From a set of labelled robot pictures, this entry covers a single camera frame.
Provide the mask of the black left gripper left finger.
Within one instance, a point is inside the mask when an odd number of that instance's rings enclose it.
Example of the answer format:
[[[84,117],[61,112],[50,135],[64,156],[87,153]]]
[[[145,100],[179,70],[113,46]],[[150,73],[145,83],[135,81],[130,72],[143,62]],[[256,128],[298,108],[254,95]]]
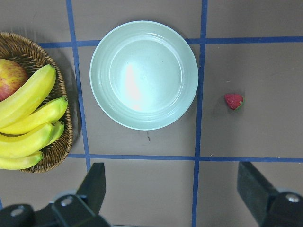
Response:
[[[87,206],[95,213],[100,212],[106,194],[106,175],[104,163],[93,163],[76,191]]]

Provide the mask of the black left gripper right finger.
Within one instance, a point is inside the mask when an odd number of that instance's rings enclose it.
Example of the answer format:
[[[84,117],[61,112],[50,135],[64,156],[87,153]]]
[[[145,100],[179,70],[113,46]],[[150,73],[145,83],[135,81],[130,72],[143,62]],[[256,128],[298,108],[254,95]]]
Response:
[[[273,200],[279,194],[273,184],[251,162],[239,162],[237,191],[259,225],[265,221]]]

